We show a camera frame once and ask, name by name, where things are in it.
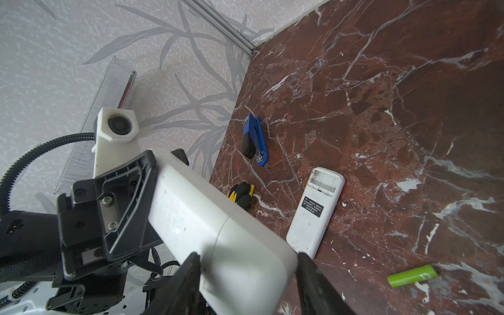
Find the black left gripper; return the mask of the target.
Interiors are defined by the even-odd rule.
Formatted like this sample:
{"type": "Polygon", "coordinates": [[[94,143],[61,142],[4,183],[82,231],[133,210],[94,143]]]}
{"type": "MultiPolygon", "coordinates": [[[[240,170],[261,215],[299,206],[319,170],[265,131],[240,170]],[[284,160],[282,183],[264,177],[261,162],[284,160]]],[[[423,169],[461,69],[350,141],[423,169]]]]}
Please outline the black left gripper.
{"type": "Polygon", "coordinates": [[[161,239],[148,221],[158,165],[147,150],[97,178],[76,182],[58,199],[62,266],[50,311],[103,313],[119,304],[131,265],[154,274],[144,286],[147,305],[172,276],[148,260],[161,239]]]}

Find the green AA battery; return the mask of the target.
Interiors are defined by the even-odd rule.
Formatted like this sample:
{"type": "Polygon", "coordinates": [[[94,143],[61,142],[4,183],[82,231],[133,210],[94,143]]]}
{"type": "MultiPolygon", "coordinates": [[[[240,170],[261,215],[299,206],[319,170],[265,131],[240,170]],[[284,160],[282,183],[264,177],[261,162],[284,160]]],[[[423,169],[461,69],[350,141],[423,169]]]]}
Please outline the green AA battery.
{"type": "Polygon", "coordinates": [[[387,278],[387,281],[391,285],[391,287],[396,288],[434,278],[438,278],[438,273],[436,272],[436,270],[432,265],[425,265],[415,269],[393,274],[387,278]]]}

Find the white remote with red buttons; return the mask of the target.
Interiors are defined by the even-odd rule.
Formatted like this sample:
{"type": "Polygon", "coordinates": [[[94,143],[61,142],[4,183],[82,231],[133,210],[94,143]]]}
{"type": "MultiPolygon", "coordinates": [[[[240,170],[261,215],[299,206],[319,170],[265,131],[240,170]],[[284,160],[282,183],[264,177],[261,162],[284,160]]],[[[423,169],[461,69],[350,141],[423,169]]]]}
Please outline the white remote with red buttons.
{"type": "Polygon", "coordinates": [[[312,170],[286,236],[297,253],[315,258],[344,185],[344,176],[337,172],[312,170]]]}

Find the white air conditioner remote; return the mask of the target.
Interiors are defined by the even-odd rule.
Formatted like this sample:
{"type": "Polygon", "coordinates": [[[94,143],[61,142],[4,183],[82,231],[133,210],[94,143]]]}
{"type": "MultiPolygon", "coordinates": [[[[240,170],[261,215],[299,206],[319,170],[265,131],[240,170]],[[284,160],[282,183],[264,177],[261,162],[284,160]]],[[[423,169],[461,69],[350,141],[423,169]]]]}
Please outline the white air conditioner remote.
{"type": "Polygon", "coordinates": [[[153,154],[149,223],[177,261],[200,256],[199,289],[212,309],[274,314],[295,274],[295,251],[170,151],[153,154]]]}

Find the black yellow screwdriver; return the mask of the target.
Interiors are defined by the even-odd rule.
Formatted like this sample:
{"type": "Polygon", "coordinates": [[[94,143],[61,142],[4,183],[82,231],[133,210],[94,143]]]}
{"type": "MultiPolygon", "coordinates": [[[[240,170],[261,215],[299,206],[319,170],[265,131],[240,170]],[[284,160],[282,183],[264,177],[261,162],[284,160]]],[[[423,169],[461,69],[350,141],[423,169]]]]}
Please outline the black yellow screwdriver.
{"type": "Polygon", "coordinates": [[[228,193],[228,199],[247,211],[251,204],[254,191],[255,185],[241,182],[240,184],[234,185],[231,188],[228,193]]]}

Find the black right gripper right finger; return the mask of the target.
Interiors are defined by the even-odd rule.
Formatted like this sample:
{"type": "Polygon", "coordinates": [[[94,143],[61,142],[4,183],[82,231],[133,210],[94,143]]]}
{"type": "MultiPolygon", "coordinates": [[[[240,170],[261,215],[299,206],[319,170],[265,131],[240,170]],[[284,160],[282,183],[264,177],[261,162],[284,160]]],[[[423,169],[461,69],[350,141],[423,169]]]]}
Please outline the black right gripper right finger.
{"type": "Polygon", "coordinates": [[[297,260],[296,279],[302,314],[356,315],[306,253],[299,253],[297,260]]]}

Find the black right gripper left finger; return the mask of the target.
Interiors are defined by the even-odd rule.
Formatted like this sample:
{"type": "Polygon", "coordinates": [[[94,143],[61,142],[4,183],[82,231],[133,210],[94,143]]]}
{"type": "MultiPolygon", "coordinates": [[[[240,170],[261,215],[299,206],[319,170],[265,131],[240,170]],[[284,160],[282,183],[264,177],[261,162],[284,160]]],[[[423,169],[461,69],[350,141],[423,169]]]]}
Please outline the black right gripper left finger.
{"type": "Polygon", "coordinates": [[[200,256],[193,252],[157,291],[143,314],[197,314],[200,278],[200,256]]]}

